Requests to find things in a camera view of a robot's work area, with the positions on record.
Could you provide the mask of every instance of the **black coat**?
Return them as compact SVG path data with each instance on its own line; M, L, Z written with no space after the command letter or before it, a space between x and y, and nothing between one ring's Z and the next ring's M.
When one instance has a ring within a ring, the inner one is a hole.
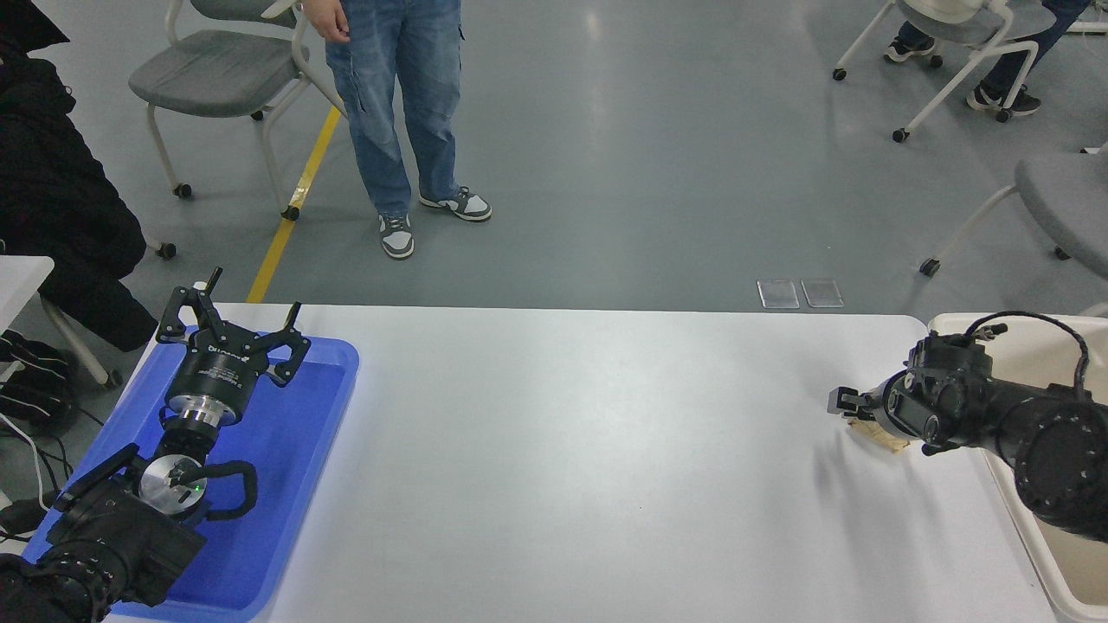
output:
M116 348L150 339L156 320L120 279L142 259L138 221L68 114L75 101L53 64L19 52L0 30L0 239L6 253L47 255L39 293Z

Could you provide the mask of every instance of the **hand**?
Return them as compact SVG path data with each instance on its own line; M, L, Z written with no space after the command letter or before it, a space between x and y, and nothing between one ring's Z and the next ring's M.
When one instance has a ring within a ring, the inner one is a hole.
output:
M304 0L304 17L320 37L331 43L349 43L350 25L339 0Z

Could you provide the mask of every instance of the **jeans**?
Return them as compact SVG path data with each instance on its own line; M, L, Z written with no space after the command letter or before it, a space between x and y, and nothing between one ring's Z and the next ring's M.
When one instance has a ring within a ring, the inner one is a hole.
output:
M392 113L397 79L420 194L458 194L450 121L461 83L461 0L341 0L349 43L327 44L327 65L346 104L358 172L387 217L408 214L411 184Z
M1089 6L1089 0L1043 0L1043 6L1054 13L1055 21L1054 25L1039 32L1038 34L1033 34L1030 37L1025 37L1019 41L1034 41L1038 43L1039 51L1035 57L1035 61L1032 63L1034 68L1050 48L1061 39L1061 35L1066 33L1070 25L1077 21L1081 12L1085 11L1086 7ZM900 32L896 34L905 45L914 48L923 43L927 35L920 29L915 28L909 22L904 22L901 27ZM985 86L993 92L1007 92L1012 89L1012 84L1015 83L1016 76L1019 74L1019 68L1023 67L1024 60L1027 58L1027 52L1012 52L1010 54L1003 54L996 64L993 65L993 70L988 72L982 82Z

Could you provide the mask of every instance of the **concrete floor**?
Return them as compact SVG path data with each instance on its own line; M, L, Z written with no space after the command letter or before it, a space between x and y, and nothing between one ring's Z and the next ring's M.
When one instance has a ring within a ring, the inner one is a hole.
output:
M244 300L279 224L260 124L162 114L177 173L195 193L177 200L146 134L144 103L126 84L166 44L165 6L37 4L73 40L40 55L72 86L74 123L145 228L179 249L172 262L143 262L125 284L160 315L173 286L222 266L216 300ZM761 312L758 279L818 277L838 280L844 307L802 303L782 313L926 321L1002 308L1073 314L1108 299L1099 277L1054 258L1018 200L934 279L916 273L1010 183L1019 159L1108 139L1108 40L1058 43L1028 81L1044 101L1034 116L1002 125L963 103L986 63L895 144L892 131L966 52L948 50L938 70L883 62L894 14L847 81L833 82L835 60L880 6L466 0L458 176L492 204L493 219L473 225L416 207L416 255L390 261L340 122L265 300ZM203 23L186 7L181 32ZM321 41L308 40L312 64L329 76ZM289 194L327 112L309 91L274 130ZM61 341L37 305L14 326ZM89 341L124 378L133 370L137 353ZM79 391L101 416L119 398L86 375ZM79 419L62 432L79 457L95 426ZM0 443L0 488L12 498L33 494L28 463L18 445Z

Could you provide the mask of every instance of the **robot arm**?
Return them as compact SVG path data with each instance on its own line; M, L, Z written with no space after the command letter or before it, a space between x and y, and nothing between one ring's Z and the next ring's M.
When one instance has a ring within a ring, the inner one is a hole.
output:
M88 623L117 601L157 605L206 542L195 527L254 507L254 466L208 463L208 453L219 429L242 419L257 379L287 385L310 341L293 326L299 304L266 336L225 323L209 297L219 274L202 288L175 288L163 316L157 340L183 344L186 354L165 396L153 457L131 443L74 481L54 502L62 515L47 533L52 547L33 564L0 555L0 621ZM197 318L187 335L178 319L186 305ZM281 346L290 356L274 365L268 354ZM243 503L211 509L208 479L233 474L243 477Z
M1007 330L985 325L1002 316L1044 319L1064 328L1081 347L1074 386L1045 389L997 380L993 359L978 341ZM978 447L1013 468L1019 499L1042 521L1108 542L1108 407L1083 387L1088 349L1073 329L1046 316L1004 313L977 320L965 334L932 334L878 388L831 392L828 410L875 420L902 439L922 439L932 456Z

